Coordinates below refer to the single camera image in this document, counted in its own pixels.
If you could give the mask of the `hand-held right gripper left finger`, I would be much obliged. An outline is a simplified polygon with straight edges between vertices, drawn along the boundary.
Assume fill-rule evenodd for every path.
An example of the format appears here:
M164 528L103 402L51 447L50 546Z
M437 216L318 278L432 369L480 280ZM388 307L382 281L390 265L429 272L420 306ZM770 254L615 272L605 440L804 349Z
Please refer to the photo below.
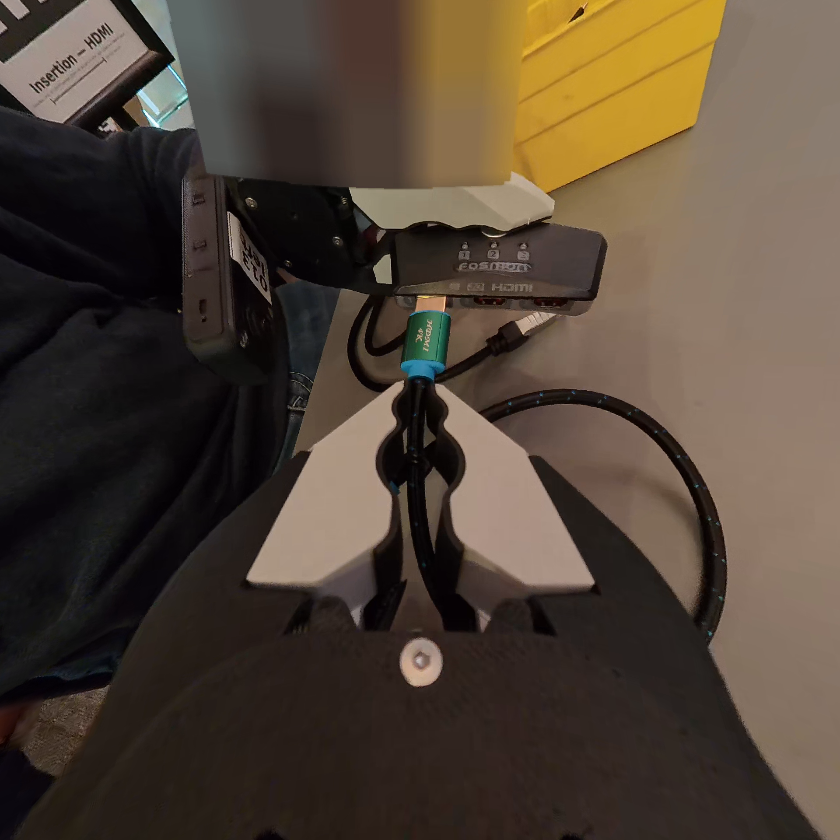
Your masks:
M376 457L396 430L392 385L304 453L302 468L246 581L260 588L339 597L361 624L375 598L375 550L402 536L391 481Z

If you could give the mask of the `yellow plastic bin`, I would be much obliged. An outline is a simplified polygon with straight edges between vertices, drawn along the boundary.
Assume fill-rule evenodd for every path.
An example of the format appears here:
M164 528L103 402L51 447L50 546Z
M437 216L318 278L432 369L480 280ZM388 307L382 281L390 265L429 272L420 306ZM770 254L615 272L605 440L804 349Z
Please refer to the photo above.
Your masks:
M551 193L692 128L725 8L529 2L513 171Z

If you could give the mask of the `framed marker sign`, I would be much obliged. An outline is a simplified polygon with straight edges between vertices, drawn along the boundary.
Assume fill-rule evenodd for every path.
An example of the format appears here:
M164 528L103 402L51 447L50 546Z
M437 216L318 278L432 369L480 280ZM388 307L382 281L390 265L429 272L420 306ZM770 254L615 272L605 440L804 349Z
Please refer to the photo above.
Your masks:
M94 130L173 60L134 2L1 2L3 107Z

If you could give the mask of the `person's blue jeans leg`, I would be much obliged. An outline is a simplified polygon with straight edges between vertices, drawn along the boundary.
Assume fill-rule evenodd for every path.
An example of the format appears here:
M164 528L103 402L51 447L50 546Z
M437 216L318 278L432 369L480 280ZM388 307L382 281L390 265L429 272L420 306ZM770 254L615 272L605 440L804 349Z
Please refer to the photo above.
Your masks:
M304 280L277 290L286 318L289 347L287 432L280 465L292 457L298 441L339 296L339 289Z

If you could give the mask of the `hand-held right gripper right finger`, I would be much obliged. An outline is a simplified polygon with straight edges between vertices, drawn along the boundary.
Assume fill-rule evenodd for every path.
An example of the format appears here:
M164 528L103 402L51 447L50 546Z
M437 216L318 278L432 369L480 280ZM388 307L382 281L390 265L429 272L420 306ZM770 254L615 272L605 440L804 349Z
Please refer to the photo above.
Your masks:
M580 594L595 581L526 451L448 388L429 396L446 489L430 581L447 608Z

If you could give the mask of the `black switch lead cable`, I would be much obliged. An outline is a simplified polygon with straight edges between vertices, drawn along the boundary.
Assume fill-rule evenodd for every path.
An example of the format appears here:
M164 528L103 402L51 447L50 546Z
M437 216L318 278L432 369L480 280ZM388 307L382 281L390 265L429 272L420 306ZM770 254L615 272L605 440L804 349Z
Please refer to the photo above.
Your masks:
M589 310L600 289L607 241L593 230L548 220L507 233L485 227L453 229L438 224L385 231L372 226L360 247L361 273L373 249L391 249L394 287L361 287L367 299L353 321L347 355L355 379L374 393L389 384L364 368L364 351L379 358L403 347L404 333L383 344L374 334L386 298L413 309L422 295L445 297L448 308L501 310L517 316L499 327L485 345L436 378L446 382L489 358L508 354L550 322Z

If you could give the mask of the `person's dark sweater torso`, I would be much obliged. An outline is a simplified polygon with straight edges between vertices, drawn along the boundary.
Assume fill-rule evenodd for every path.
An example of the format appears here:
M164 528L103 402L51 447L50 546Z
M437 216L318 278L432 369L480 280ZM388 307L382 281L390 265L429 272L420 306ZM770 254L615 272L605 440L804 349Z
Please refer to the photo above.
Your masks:
M194 359L173 311L2 258L2 695L112 671L158 594L270 474L269 383Z

